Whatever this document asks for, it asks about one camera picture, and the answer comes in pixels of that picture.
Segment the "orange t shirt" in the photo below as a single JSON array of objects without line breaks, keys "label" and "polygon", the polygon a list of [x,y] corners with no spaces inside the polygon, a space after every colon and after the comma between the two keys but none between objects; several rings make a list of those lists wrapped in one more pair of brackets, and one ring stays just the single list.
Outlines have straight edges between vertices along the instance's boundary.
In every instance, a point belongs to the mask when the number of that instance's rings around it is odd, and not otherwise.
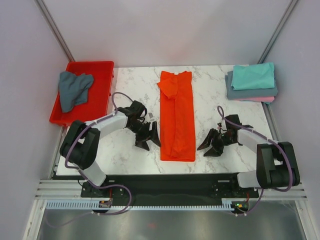
[{"label": "orange t shirt", "polygon": [[162,71],[160,82],[160,159],[196,160],[196,131],[192,72]]}]

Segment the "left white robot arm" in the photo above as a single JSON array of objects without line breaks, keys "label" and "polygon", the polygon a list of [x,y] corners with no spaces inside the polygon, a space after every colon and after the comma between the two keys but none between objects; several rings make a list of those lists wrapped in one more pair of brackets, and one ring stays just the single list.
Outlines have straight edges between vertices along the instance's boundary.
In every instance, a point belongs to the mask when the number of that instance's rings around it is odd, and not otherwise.
[{"label": "left white robot arm", "polygon": [[150,148],[147,141],[161,147],[157,122],[147,121],[147,108],[139,101],[132,101],[130,106],[116,108],[109,115],[89,122],[75,120],[62,142],[59,153],[68,163],[83,175],[92,185],[92,191],[99,197],[106,196],[110,185],[105,180],[107,175],[96,161],[100,139],[122,129],[129,129],[135,134],[135,146],[146,151]]}]

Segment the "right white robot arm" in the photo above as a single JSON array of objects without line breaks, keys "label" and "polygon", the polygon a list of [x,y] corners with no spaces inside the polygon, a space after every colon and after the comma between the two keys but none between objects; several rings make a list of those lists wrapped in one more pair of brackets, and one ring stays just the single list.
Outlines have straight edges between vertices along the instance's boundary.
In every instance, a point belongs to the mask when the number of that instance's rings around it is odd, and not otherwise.
[{"label": "right white robot arm", "polygon": [[300,184],[296,155],[290,142],[267,138],[251,125],[243,125],[237,114],[222,119],[225,129],[221,123],[219,129],[211,128],[197,150],[208,149],[205,157],[220,157],[225,147],[238,144],[256,154],[256,170],[239,172],[237,179],[229,184],[233,196],[242,196],[247,188],[285,190]]}]

